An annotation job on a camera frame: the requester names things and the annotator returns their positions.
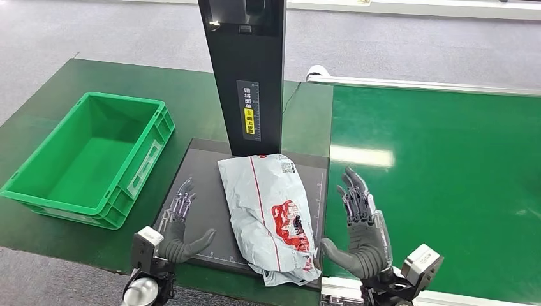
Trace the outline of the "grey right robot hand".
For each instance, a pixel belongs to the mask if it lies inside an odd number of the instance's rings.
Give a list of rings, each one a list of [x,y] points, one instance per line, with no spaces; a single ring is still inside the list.
[[[346,212],[348,250],[342,251],[327,237],[320,240],[320,247],[333,263],[364,281],[392,264],[389,234],[365,180],[349,166],[341,180],[345,186],[338,185],[336,190]]]

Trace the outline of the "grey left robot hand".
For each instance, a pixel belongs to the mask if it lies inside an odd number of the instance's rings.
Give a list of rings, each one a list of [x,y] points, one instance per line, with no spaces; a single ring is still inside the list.
[[[193,242],[184,241],[186,217],[196,198],[194,183],[190,177],[178,188],[170,204],[166,206],[158,231],[164,240],[158,247],[158,256],[172,263],[184,263],[210,246],[216,236],[214,228],[208,229],[202,237]]]

